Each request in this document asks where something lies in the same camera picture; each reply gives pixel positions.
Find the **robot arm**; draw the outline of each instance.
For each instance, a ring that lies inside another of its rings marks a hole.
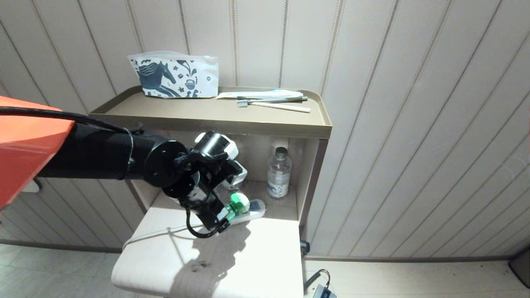
[[[234,158],[237,146],[228,137],[207,132],[193,148],[141,129],[127,130],[84,115],[60,111],[0,107],[2,115],[75,121],[60,149],[37,176],[93,179],[143,179],[194,212],[210,231],[221,233],[237,207],[225,206],[214,189],[223,181],[236,184],[246,170]]]

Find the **orange robot body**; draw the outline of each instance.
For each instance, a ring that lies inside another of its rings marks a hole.
[[[60,111],[7,97],[0,106]],[[74,122],[26,116],[0,116],[0,208],[33,179],[61,148]]]

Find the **gray toothbrush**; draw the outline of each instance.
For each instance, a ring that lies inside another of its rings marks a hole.
[[[267,99],[247,99],[246,97],[237,97],[237,106],[245,108],[249,106],[250,102],[301,102],[307,101],[307,96],[291,97],[291,98],[267,98]]]

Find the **shelf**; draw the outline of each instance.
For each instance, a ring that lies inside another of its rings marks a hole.
[[[219,87],[219,92],[266,91],[272,88]],[[309,107],[310,113],[248,106],[233,99],[162,99],[147,97],[140,86],[132,87],[90,113],[90,116],[124,127],[142,122],[147,129],[216,130],[224,134],[262,134],[329,139],[331,121],[320,96],[300,91],[309,99],[283,103]]]
[[[245,181],[249,199],[267,205],[263,218],[230,226],[209,239],[188,231],[161,235],[125,247],[112,272],[112,283],[124,290],[156,296],[302,298],[296,194],[267,198],[266,183]],[[134,237],[183,225],[186,212],[161,194]],[[191,224],[198,224],[193,216]],[[274,287],[262,287],[267,281]]]

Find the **plastic bottle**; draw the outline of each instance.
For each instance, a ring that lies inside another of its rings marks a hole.
[[[287,149],[276,148],[276,152],[269,159],[269,171],[267,173],[267,192],[274,199],[283,198],[289,190],[289,179],[293,162],[287,156]]]

